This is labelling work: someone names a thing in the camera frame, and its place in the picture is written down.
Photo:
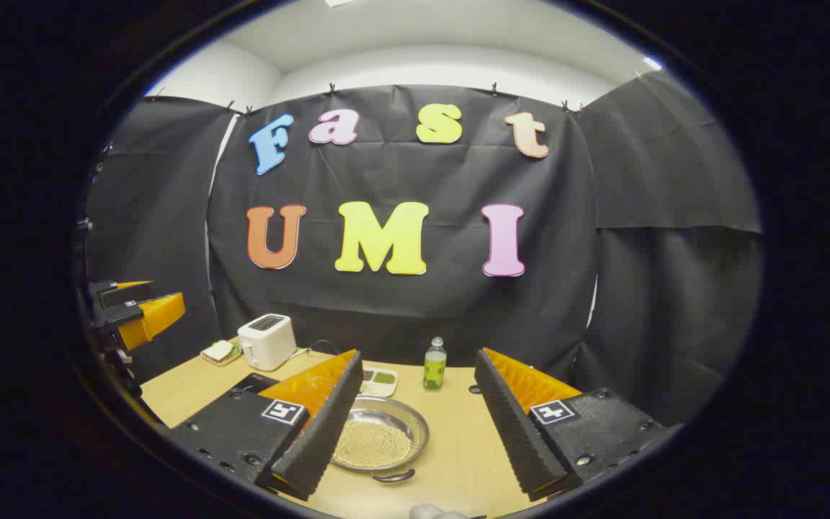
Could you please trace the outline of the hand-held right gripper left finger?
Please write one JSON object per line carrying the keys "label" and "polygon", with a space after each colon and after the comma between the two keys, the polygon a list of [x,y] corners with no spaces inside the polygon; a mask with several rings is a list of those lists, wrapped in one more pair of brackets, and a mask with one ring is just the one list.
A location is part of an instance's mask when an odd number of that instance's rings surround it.
{"label": "hand-held right gripper left finger", "polygon": [[283,381],[252,373],[173,427],[171,439],[226,475],[308,500],[362,381],[356,350]]}

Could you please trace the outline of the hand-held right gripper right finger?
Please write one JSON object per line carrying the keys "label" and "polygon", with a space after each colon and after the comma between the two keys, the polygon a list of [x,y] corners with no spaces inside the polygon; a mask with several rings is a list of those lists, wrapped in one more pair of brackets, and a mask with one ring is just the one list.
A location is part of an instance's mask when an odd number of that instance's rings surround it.
{"label": "hand-held right gripper right finger", "polygon": [[478,351],[474,375],[530,500],[603,479],[668,436],[612,389],[579,391],[488,348]]}

